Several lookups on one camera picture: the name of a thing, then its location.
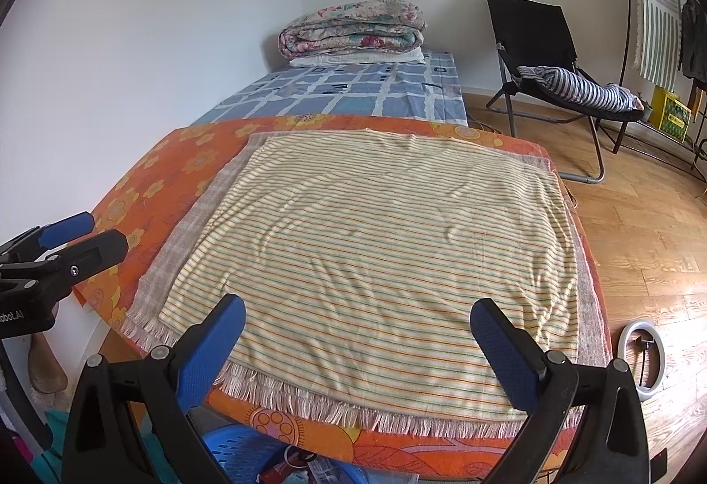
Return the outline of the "blue plastic trash basket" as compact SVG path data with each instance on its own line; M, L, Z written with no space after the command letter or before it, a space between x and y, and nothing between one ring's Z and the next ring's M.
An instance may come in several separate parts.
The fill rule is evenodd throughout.
M212 430L202 440L231 483L255 483L259 469L278 447L293 446L241 424Z

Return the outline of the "crumpled trash in basket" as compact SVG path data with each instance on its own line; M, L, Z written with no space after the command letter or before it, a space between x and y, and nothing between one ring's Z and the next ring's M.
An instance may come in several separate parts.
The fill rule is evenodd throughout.
M256 483L389 483L380 476L355 465L328 459L293 446L278 447L254 477Z

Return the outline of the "orange floral bedsheet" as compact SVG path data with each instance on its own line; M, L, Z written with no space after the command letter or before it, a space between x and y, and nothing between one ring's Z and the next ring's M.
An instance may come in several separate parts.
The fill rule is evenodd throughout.
M94 210L97 229L116 228L126 235L127 258L74 291L128 343L141 348L148 333L137 322L135 294L140 277L217 173L248 142L266 132L377 130L446 137L473 142L547 163L547 150L525 140L463 125L361 116L274 117L224 121L177 129L150 149L106 194ZM241 401L222 391L207 399L217 411L310 452L364 466L417 472L433 479L477 479L485 476L508 446L506 439L472 437L440 439L381 434L300 420Z

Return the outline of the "teal floor mat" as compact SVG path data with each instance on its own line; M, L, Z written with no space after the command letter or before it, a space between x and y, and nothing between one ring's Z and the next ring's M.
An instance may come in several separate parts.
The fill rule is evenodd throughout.
M68 413L56 410L46 412L46 418L50 430L52 430L53 443L43 454L34 457L31 467L35 474L47 484L59 482L62 469L62 451L64 450L64 438L66 434ZM141 433L143 444L148 458L157 473L157 478L161 483L179 484L176 473L165 459L162 446L157 437L151 433Z

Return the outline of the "black metal clothes rack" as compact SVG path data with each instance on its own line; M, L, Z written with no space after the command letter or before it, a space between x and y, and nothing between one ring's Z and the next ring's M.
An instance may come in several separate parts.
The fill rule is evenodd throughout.
M622 148L676 168L703 182L706 173L706 100L693 88L676 93L680 72L680 0L627 0L621 76L633 68L651 87L645 114L631 132L623 124L612 139Z

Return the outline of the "striped cloth on chair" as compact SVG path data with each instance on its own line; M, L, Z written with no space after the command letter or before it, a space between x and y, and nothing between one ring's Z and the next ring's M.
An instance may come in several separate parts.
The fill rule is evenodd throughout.
M617 83L602 86L577 72L552 65L519 65L518 74L522 83L535 82L543 92L562 101L606 112L643 111L640 98Z

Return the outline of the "black folding chair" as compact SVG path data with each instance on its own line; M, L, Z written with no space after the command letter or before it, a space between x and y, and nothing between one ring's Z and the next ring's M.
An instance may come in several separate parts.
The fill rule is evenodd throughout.
M606 169L598 129L603 121L622 125L641 121L645 105L638 95L618 83L601 84L578 63L578 54L561 7L531 0L487 0L500 66L501 87L485 109L507 117L509 132L517 136L518 117L564 125L587 121L598 173L562 172L566 182L596 185ZM519 95L572 113L569 118L550 118L514 109Z

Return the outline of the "blue checked bedsheet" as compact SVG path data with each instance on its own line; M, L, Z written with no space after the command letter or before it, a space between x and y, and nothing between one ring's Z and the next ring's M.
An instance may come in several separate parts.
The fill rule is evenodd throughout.
M286 67L232 94L195 123L312 114L468 124L448 52L426 52L421 62Z

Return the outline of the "yellow green crate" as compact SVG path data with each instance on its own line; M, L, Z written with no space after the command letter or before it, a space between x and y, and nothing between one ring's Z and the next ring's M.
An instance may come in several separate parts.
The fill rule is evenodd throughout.
M676 94L658 86L654 87L651 107L648 123L675 141L683 142L692 121L692 111L680 102Z

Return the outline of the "white folded pillow sheet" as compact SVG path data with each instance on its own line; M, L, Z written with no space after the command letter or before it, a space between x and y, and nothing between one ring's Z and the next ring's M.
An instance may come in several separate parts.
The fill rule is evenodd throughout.
M310 55L290 60L290 67L333 67L340 64L424 63L420 47L408 52L359 51L335 55Z

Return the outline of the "folded floral quilt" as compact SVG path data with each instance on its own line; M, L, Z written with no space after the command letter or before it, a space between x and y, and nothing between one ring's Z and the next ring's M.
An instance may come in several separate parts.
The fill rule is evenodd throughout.
M406 53L421 47L426 19L417 4L368 0L313 11L291 21L278 37L288 60L358 52Z

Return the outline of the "dark hanging clothes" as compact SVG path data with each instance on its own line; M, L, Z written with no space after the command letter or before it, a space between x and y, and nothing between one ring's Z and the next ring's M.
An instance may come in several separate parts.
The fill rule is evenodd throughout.
M682 38L680 65L688 79L697 80L702 89L707 81L707 19L705 9L697 0L687 0L682 7Z

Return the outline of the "green striped hanging towel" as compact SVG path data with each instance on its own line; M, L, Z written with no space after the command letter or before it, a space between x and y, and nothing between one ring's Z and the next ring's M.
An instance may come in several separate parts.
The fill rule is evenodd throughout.
M673 92L680 59L680 0L635 0L634 68L643 80Z

